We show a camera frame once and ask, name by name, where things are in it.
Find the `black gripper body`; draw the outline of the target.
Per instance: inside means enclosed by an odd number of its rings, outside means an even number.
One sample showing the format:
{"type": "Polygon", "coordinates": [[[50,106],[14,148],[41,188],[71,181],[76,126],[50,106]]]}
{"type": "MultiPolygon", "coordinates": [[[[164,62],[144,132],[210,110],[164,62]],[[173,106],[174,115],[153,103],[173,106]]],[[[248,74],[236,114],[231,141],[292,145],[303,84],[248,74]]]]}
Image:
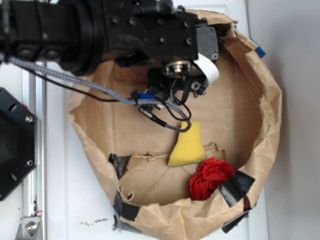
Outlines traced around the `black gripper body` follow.
{"type": "Polygon", "coordinates": [[[201,96],[219,78],[218,33],[205,18],[170,0],[106,0],[104,60],[149,68],[149,89],[201,96]]]}

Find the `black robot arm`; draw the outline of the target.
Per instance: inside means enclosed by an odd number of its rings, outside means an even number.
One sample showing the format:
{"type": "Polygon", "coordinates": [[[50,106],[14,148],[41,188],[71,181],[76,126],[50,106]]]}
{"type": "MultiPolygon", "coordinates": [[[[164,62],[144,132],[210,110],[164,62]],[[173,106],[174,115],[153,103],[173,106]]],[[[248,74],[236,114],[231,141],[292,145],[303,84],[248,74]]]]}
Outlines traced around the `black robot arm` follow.
{"type": "Polygon", "coordinates": [[[170,0],[3,0],[0,59],[84,84],[101,62],[148,67],[150,88],[204,95],[219,78],[216,30],[170,0]]]}

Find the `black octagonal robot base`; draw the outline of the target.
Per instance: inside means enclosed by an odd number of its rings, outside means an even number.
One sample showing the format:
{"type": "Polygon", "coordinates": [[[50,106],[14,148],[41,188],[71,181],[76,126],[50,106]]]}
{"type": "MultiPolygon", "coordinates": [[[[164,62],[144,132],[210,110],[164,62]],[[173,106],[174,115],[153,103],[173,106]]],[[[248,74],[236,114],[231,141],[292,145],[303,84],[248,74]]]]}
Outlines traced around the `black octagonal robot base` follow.
{"type": "Polygon", "coordinates": [[[4,201],[36,166],[37,118],[0,88],[0,200],[4,201]]]}

